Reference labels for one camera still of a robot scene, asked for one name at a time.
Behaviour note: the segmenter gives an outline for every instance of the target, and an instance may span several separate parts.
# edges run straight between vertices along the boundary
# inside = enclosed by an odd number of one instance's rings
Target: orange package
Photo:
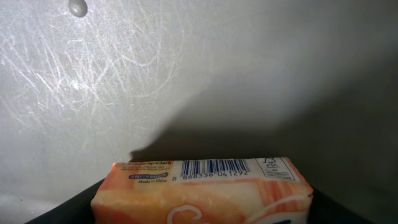
[[[118,162],[91,208],[98,224],[304,224],[312,191],[285,157]]]

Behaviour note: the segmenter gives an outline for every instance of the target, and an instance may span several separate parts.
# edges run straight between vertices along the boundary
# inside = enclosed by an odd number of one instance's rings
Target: gray background
[[[87,4],[77,18],[65,0],[1,1],[1,223],[145,147],[287,156],[356,213],[398,218],[394,1]]]

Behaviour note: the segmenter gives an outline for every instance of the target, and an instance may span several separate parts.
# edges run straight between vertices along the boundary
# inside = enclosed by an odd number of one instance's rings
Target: tissue box
[[[312,192],[285,157],[117,162],[91,208],[98,224],[304,224]]]

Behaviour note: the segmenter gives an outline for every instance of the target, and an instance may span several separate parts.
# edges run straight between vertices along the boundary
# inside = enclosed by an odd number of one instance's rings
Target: barcode
[[[181,177],[184,175],[216,174],[223,171],[250,172],[250,168],[245,159],[182,161]]]

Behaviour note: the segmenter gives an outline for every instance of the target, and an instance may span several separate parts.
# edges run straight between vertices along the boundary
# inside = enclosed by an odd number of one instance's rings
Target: orange and white pattern
[[[283,161],[297,180],[261,172],[263,177],[176,181],[183,176],[175,171],[181,161],[115,163],[91,207],[98,224],[305,223],[312,189],[288,158]]]

